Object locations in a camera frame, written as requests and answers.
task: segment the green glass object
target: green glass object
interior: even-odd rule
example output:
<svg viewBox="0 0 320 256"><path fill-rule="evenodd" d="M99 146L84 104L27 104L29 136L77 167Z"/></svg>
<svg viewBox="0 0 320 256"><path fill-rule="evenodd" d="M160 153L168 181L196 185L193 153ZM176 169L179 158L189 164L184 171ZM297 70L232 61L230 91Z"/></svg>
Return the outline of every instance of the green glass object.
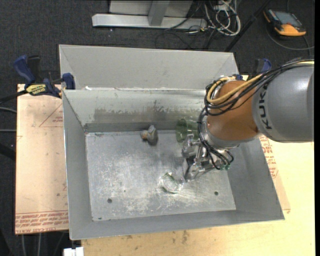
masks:
<svg viewBox="0 0 320 256"><path fill-rule="evenodd" d="M182 118L180 119L175 126L175 136L176 140L179 143L184 142L187 135L193 134L194 139L197 140L199 138L198 133L198 123L194 120L191 120L189 118Z"/></svg>

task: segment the blue clamp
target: blue clamp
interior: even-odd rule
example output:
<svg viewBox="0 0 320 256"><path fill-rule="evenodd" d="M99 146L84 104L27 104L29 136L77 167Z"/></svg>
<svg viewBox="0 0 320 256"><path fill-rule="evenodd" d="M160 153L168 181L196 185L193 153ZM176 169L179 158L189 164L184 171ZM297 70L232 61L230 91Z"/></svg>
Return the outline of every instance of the blue clamp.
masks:
<svg viewBox="0 0 320 256"><path fill-rule="evenodd" d="M56 88L48 78L44 78L42 82L36 82L36 77L27 64L27 59L26 55L22 55L13 63L15 71L27 81L24 90L33 96L48 95L61 98L61 90ZM63 74L58 80L64 83L63 89L74 90L76 88L74 77L70 73Z"/></svg>

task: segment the metal stand base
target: metal stand base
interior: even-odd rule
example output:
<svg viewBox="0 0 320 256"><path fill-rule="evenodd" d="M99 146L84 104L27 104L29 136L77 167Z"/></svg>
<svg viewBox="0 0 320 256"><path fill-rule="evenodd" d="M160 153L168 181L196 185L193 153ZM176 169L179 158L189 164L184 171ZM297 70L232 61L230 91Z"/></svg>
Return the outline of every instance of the metal stand base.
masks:
<svg viewBox="0 0 320 256"><path fill-rule="evenodd" d="M186 20L184 17L164 17L160 25L150 25L148 16L95 14L92 16L93 27L126 27L147 29L168 29ZM176 29L189 29L192 26L206 27L207 22L201 18L190 18Z"/></svg>

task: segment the wire bundle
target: wire bundle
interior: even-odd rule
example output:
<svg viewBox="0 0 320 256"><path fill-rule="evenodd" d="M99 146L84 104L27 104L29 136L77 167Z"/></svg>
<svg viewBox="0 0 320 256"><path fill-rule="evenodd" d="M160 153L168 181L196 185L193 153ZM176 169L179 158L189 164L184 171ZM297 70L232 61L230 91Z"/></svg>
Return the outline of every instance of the wire bundle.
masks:
<svg viewBox="0 0 320 256"><path fill-rule="evenodd" d="M205 17L209 23L208 28L214 29L225 36L236 36L241 30L241 21L237 15L237 0L221 1L223 6L216 10L211 1L207 1L212 14L209 14L207 4L203 5ZM235 28L232 28L234 17Z"/></svg>
<svg viewBox="0 0 320 256"><path fill-rule="evenodd" d="M206 26L193 25L188 29L178 29L182 24L197 16L206 20ZM237 14L237 0L222 1L222 4L216 5L212 1L197 1L195 10L179 24L165 29L162 33L158 34L155 38L155 47L158 47L158 39L164 35L170 35L178 38L182 43L187 46L187 49L195 49L193 44L199 38L207 36L207 40L202 46L202 49L208 49L212 39L218 35L223 36L236 36L241 30L240 18ZM188 42L183 37L175 32L182 32L189 36L194 36L193 41Z"/></svg>
<svg viewBox="0 0 320 256"><path fill-rule="evenodd" d="M252 97L262 86L268 86L268 83L273 80L276 76L283 73L284 71L294 69L301 66L309 66L309 62L314 62L314 58L297 58L294 59L276 69L263 72L257 76L249 79L240 86L231 90L225 95L220 97L215 97L217 92L230 80L235 80L234 76L222 77L218 81L214 81L206 87L206 94L204 98L205 112L206 115L210 116L219 116L227 111L234 110L241 107L250 97ZM240 105L236 106L238 100L248 93L252 92L253 89L256 89L250 96L248 96Z"/></svg>

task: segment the metal plate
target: metal plate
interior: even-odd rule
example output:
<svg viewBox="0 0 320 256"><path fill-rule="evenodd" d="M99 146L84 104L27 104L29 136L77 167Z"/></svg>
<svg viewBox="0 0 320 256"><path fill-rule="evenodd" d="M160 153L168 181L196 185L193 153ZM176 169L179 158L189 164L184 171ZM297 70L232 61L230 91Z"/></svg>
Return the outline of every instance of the metal plate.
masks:
<svg viewBox="0 0 320 256"><path fill-rule="evenodd" d="M226 171L212 171L165 192L166 172L183 175L181 145L174 130L158 132L150 145L138 131L88 133L86 152L92 219L115 220L235 210Z"/></svg>

